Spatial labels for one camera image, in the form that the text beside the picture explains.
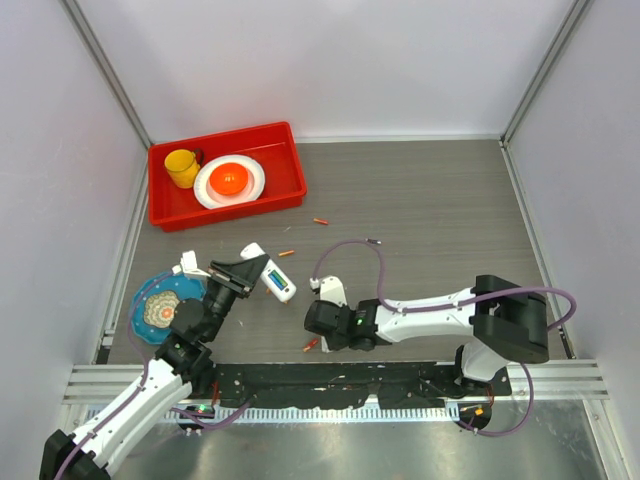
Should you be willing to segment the blue battery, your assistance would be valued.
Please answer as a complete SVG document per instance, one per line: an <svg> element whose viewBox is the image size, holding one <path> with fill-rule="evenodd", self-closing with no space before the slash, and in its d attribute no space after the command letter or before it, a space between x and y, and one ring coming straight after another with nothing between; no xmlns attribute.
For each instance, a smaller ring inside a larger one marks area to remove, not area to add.
<svg viewBox="0 0 640 480"><path fill-rule="evenodd" d="M279 291L288 290L288 282L277 271L271 271L267 278Z"/></svg>

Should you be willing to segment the green battery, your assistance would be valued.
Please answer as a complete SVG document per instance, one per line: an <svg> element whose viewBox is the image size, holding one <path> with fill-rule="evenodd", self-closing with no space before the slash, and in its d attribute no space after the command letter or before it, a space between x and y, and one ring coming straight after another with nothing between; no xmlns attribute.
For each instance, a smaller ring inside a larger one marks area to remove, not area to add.
<svg viewBox="0 0 640 480"><path fill-rule="evenodd" d="M269 278L274 283L274 285L281 291L289 290L289 280L288 278L281 274L278 270L274 269L269 273Z"/></svg>

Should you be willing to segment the white remote control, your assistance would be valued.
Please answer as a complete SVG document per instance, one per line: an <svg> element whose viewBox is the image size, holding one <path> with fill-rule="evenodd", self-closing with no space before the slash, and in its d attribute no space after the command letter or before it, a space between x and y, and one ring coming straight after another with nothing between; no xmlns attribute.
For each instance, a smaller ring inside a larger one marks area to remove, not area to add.
<svg viewBox="0 0 640 480"><path fill-rule="evenodd" d="M240 252L240 256L244 260L254 259L265 254L266 252L256 242L248 244ZM297 292L296 285L270 256L268 256L268 261L260 278L267 289L281 303L288 303Z"/></svg>

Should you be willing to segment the white battery cover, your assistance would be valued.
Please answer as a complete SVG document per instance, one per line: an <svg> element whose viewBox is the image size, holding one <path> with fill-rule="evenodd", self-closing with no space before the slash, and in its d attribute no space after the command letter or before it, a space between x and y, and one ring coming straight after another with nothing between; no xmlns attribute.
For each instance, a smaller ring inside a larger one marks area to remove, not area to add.
<svg viewBox="0 0 640 480"><path fill-rule="evenodd" d="M330 352L331 352L331 349L330 349L330 347L329 347L329 345L328 345L327 340L326 340L326 338L325 338L325 337L322 337L322 338L321 338L320 344L321 344L321 350L322 350L324 353L330 353Z"/></svg>

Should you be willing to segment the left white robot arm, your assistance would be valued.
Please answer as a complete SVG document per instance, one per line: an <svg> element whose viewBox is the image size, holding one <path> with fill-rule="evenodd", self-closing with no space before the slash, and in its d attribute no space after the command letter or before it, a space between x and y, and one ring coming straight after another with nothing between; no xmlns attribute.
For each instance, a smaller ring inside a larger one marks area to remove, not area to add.
<svg viewBox="0 0 640 480"><path fill-rule="evenodd" d="M39 477L109 479L172 407L188 397L205 397L216 376L207 344L217 336L234 301L249 297L269 261L267 254L236 263L212 261L202 271L185 253L179 265L149 284L144 293L178 273L207 280L203 299L178 304L170 334L122 393L73 432L58 429L46 440Z"/></svg>

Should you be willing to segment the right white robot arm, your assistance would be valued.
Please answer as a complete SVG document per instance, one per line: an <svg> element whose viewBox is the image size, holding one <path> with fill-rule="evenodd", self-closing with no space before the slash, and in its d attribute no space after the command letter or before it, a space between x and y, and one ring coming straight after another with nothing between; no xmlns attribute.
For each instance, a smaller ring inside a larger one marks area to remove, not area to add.
<svg viewBox="0 0 640 480"><path fill-rule="evenodd" d="M342 282L329 276L313 282L318 298L304 328L323 339L323 350L371 351L422 337L467 340L456 354L451 380L472 395L510 362L549 360L545 298L493 275L448 295L417 300L363 300L350 308Z"/></svg>

